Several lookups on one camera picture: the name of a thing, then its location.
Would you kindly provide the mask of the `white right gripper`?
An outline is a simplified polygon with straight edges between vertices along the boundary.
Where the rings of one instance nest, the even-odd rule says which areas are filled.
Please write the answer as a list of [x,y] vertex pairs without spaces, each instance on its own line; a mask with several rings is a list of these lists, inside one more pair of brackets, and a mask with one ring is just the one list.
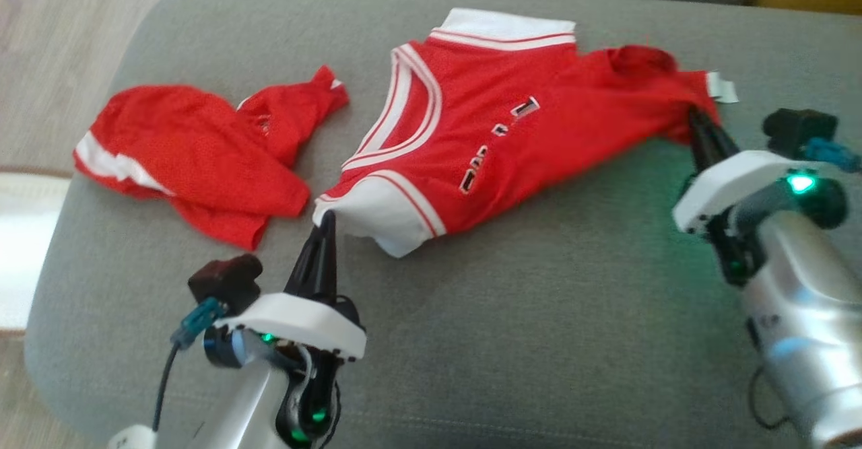
[[689,110],[688,121],[699,174],[672,209],[672,219],[678,231],[713,246],[727,283],[744,285],[756,266],[751,242],[730,226],[732,210],[769,187],[791,188],[790,176],[816,176],[819,163],[788,160],[769,151],[740,152],[729,134],[699,108]]

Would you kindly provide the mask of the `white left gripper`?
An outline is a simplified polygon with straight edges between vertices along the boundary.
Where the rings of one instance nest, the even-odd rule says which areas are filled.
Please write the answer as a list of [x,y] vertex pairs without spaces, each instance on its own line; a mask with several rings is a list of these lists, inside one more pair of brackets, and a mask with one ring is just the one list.
[[337,296],[337,220],[324,213],[286,283],[241,315],[219,320],[239,362],[239,380],[216,403],[216,445],[326,445],[341,421],[336,374],[360,360],[367,334],[347,298]]

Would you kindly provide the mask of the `red shorts white stripe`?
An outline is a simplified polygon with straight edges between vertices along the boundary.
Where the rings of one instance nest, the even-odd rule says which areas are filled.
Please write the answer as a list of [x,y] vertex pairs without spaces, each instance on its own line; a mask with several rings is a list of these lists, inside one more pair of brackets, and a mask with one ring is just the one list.
[[165,201],[200,234],[252,252],[274,217],[304,213],[302,146],[349,103],[329,67],[261,88],[239,104],[181,84],[114,94],[73,150],[76,169],[111,191]]

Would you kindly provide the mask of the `red basketball jersey white trim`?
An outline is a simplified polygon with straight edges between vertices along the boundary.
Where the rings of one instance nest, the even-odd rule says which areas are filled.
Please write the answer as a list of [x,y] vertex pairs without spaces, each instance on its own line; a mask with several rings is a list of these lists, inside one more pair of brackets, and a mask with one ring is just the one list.
[[384,109],[312,219],[403,258],[647,139],[687,143],[691,108],[735,102],[732,81],[664,50],[580,53],[570,20],[455,8],[391,51]]

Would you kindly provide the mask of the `grey fabric sofa chaise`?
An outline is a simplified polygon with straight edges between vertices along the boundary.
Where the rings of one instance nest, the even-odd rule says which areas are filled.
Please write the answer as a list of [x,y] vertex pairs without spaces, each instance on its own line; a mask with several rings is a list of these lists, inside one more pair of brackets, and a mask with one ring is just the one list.
[[[721,120],[744,148],[764,145],[777,108],[812,108],[862,149],[862,17],[696,2],[162,0],[111,90],[191,83],[237,103],[328,65],[351,102],[296,164],[319,194],[384,108],[391,49],[454,7],[572,20],[580,50],[649,44],[719,71],[741,99]],[[327,449],[800,449],[790,427],[752,421],[737,293],[673,224],[690,170],[686,148],[657,139],[405,258],[341,235],[339,292],[368,350],[339,370]],[[24,345],[44,403],[99,447],[149,423],[194,305],[187,279],[236,255],[165,203],[74,176]]]

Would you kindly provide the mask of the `white laundry basket brown rim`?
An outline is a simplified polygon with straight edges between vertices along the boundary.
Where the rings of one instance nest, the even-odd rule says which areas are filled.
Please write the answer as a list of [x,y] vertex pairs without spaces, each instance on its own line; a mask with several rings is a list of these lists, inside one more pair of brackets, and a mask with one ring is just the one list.
[[0,337],[25,333],[70,183],[62,172],[0,169]]

